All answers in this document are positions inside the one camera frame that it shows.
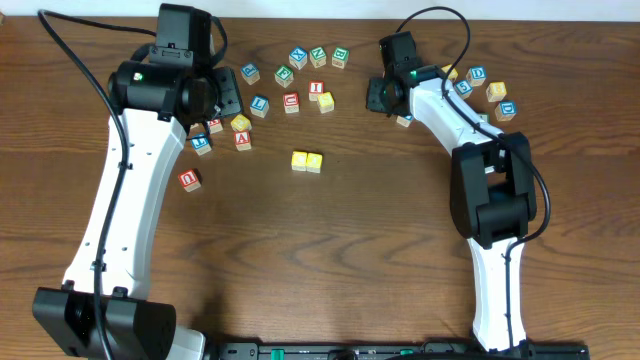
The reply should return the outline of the yellow C block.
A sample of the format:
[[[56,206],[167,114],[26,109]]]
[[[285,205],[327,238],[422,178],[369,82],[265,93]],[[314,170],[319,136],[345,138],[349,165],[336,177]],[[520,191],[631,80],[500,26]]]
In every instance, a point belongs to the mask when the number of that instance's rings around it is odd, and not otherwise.
[[[291,168],[294,171],[306,171],[308,153],[303,151],[294,151],[291,157]]]

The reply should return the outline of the yellow O block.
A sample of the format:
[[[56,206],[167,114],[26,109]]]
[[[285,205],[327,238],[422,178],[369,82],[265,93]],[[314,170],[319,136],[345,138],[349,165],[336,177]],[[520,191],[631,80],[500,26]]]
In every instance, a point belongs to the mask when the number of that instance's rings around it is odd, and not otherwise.
[[[306,171],[312,172],[312,173],[320,173],[322,168],[322,163],[323,163],[322,154],[309,152],[307,154],[306,164],[305,164]]]

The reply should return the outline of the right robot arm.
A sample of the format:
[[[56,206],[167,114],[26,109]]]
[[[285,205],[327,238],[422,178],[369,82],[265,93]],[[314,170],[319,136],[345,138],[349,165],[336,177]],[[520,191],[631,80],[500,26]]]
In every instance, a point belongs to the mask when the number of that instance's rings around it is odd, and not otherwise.
[[[482,120],[439,66],[423,64],[410,33],[384,37],[379,46],[384,72],[369,81],[367,107],[412,117],[449,153],[450,212],[473,260],[474,336],[487,352],[515,348],[526,339],[517,242],[537,211],[529,142]]]

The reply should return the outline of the red Y block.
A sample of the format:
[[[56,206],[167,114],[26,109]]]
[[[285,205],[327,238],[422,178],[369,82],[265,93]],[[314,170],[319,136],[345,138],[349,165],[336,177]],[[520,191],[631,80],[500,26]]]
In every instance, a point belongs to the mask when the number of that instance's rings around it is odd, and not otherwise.
[[[223,125],[220,119],[208,120],[206,122],[206,127],[209,133],[218,133],[223,130]]]

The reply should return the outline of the blue 2 block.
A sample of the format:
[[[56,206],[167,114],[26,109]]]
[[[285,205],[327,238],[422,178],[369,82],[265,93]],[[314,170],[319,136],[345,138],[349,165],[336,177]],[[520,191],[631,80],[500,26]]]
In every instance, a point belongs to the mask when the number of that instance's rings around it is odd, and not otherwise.
[[[413,117],[411,115],[406,116],[398,116],[396,118],[396,122],[403,127],[409,127],[413,122]]]

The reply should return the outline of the blue T block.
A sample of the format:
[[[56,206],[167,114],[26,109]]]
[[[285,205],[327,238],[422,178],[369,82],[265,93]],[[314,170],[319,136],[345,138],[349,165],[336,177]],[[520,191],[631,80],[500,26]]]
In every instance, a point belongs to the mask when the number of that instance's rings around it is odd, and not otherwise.
[[[194,151],[202,156],[212,151],[212,146],[206,134],[198,134],[190,139]]]

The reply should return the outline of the yellow S block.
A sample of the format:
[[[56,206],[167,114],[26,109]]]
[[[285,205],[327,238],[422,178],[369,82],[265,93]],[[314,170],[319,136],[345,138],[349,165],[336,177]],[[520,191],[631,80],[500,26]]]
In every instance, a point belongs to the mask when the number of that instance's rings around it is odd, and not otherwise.
[[[335,101],[330,92],[325,92],[317,96],[317,105],[322,114],[331,112],[335,108]]]

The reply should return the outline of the red u block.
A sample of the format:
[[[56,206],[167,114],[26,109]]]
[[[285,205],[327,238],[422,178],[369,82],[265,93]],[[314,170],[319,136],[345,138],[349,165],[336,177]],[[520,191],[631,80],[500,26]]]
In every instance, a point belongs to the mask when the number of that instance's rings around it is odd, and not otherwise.
[[[297,92],[285,93],[283,95],[284,110],[287,114],[298,113],[300,111],[300,100]]]
[[[179,182],[187,192],[192,192],[201,187],[199,176],[194,169],[189,169],[178,176]]]

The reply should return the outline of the yellow M block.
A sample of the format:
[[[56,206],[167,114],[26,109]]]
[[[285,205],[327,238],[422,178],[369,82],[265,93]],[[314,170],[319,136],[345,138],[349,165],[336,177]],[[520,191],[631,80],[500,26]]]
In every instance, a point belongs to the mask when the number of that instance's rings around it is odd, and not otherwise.
[[[455,68],[452,67],[451,64],[443,66],[442,71],[448,75],[448,79],[452,82],[455,82],[458,77],[458,72]]]

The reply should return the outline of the red I block left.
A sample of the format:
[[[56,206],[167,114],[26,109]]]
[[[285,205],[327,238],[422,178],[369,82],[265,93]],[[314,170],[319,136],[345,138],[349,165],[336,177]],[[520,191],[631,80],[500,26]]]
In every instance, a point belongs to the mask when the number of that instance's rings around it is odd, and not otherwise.
[[[324,93],[323,81],[310,81],[308,87],[309,100],[315,102],[319,95]]]

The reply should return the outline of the blue 5 block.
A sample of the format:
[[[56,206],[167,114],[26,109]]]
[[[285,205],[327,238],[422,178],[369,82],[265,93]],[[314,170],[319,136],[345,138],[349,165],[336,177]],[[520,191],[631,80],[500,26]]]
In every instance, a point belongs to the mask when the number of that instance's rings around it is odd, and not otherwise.
[[[456,82],[454,89],[461,99],[467,99],[473,92],[473,86],[467,80]]]

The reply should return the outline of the red U block lower left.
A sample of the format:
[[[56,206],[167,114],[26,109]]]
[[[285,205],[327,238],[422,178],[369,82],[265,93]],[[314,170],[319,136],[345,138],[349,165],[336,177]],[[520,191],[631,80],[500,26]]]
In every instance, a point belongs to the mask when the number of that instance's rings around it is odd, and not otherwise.
[[[192,192],[201,187],[199,176],[194,169],[189,169],[178,176],[179,182],[187,192]]]

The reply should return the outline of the blue D block upper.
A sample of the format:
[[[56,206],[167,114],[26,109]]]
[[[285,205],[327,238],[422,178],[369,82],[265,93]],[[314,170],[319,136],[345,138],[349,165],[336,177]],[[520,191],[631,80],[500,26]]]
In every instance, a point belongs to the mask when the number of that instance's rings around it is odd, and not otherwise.
[[[484,66],[470,67],[466,74],[466,81],[472,87],[481,86],[486,79],[487,79],[487,74]]]

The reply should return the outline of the yellow 8 block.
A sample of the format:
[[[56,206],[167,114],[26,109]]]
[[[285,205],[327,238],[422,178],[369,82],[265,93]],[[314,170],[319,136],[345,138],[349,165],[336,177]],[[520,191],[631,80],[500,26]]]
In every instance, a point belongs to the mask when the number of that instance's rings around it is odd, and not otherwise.
[[[491,82],[486,89],[487,101],[490,103],[502,101],[507,95],[506,84],[502,81]]]

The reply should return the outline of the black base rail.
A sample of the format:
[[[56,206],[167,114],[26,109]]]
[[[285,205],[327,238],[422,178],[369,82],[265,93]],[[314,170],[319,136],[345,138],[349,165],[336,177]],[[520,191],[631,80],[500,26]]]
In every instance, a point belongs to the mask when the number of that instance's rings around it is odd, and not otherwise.
[[[205,356],[210,360],[423,360],[423,359],[518,359],[590,360],[585,345],[533,344],[528,341],[510,350],[484,351],[480,346],[458,341],[410,345],[283,345],[224,343],[214,345]]]

